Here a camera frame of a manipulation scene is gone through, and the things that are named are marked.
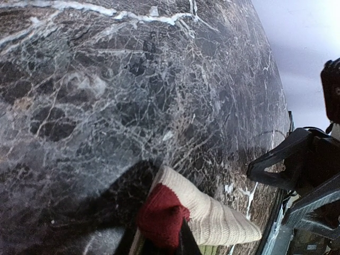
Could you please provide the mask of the beige striped sock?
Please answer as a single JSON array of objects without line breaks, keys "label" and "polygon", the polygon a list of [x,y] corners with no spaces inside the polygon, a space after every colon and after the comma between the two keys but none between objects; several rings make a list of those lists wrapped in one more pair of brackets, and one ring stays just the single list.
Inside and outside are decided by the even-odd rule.
[{"label": "beige striped sock", "polygon": [[184,218],[202,254],[214,254],[220,245],[250,243],[262,237],[260,228],[243,214],[163,166],[137,214],[137,231],[129,253],[177,254]]}]

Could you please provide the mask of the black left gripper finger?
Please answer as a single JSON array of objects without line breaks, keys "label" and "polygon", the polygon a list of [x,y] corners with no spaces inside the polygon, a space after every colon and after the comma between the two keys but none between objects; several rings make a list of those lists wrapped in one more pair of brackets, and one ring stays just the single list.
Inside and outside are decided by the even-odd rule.
[{"label": "black left gripper finger", "polygon": [[183,219],[179,234],[178,255],[202,255],[186,219]]}]

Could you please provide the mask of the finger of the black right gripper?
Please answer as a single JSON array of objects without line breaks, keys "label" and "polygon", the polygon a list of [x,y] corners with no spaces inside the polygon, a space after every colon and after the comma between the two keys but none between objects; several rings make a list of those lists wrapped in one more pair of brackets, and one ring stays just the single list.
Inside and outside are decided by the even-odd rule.
[{"label": "finger of the black right gripper", "polygon": [[283,225],[334,240],[339,237],[339,225],[334,227],[327,223],[325,214],[317,212],[317,210],[338,201],[339,174],[293,203],[283,218]]},{"label": "finger of the black right gripper", "polygon": [[295,190],[317,134],[316,128],[297,128],[277,147],[248,165],[248,179],[283,190]]}]

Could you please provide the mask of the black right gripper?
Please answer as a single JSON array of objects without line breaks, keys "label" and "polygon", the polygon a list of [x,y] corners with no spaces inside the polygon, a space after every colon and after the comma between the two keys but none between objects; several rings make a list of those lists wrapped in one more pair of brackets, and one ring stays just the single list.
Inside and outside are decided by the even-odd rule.
[{"label": "black right gripper", "polygon": [[339,58],[327,61],[320,77],[327,117],[332,123],[339,124]]}]

